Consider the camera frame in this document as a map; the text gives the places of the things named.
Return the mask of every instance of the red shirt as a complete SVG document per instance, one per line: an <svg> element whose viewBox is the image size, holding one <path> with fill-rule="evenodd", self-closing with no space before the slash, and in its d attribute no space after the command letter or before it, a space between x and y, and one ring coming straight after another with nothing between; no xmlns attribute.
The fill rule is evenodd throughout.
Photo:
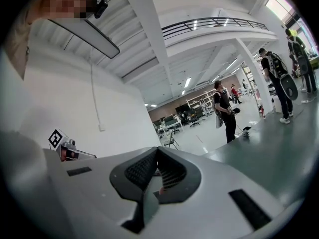
<svg viewBox="0 0 319 239"><path fill-rule="evenodd" d="M237 91L235 90L235 88L232 88L232 89L231 89L231 92L234 93L234 95L237 94Z"/></svg>

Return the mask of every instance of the white sneaker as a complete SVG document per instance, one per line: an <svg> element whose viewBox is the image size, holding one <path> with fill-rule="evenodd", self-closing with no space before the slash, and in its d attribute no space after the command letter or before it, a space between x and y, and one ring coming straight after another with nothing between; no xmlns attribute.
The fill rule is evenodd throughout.
<svg viewBox="0 0 319 239"><path fill-rule="evenodd" d="M281 118L279 121L280 121L281 123L285 123L285 124L289 124L289 123L290 123L289 118L288 118L288 119Z"/></svg>

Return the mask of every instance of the window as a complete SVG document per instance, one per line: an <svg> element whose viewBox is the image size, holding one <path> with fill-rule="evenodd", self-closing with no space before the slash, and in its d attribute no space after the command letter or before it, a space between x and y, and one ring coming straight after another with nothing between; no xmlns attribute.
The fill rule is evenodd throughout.
<svg viewBox="0 0 319 239"><path fill-rule="evenodd" d="M294 20L293 16L295 16L296 12L286 0L268 0L266 6L283 24L287 25L288 22ZM301 18L290 29L297 31L297 36L303 41L308 52L317 54L316 43Z"/></svg>

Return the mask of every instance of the brown wall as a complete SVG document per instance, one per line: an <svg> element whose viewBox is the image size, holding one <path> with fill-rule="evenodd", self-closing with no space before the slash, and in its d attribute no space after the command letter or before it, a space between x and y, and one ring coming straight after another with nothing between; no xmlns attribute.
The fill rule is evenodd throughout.
<svg viewBox="0 0 319 239"><path fill-rule="evenodd" d="M235 87L236 89L240 88L240 83L239 83L236 75L225 78L225 79L221 80L221 82L228 89L228 91L231 90L232 84L236 85L236 87ZM176 114L176 110L175 110L176 107L179 107L181 105L186 104L186 100L197 97L197 96L203 94L205 91L210 91L213 88L214 88L214 86L212 84L208 85L207 87L205 87L203 89L194 91L190 94L182 96L179 99L176 99L175 101L172 101L166 105L163 105L157 109L154 109L154 110L149 112L150 118L152 121L156 121L156 120L159 120L160 118L167 117L167 116L170 116L172 114Z"/></svg>

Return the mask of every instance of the black t-shirt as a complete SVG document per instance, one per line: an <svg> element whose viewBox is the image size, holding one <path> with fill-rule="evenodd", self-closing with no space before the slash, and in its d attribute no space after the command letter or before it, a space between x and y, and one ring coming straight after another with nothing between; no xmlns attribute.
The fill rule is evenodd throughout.
<svg viewBox="0 0 319 239"><path fill-rule="evenodd" d="M272 72L270 71L270 66L269 66L268 58L263 58L263 59L261 60L261 65L262 65L262 67L264 68L264 70L265 70L266 68L268 69L269 78L270 78L270 80L271 80L273 83L279 81L279 79L277 79L277 78L275 77L275 75L273 75Z"/></svg>
<svg viewBox="0 0 319 239"><path fill-rule="evenodd" d="M227 110L227 108L230 107L227 94L225 94L224 92L219 92L219 91L218 91L218 93L214 94L214 103L219 104L220 107Z"/></svg>

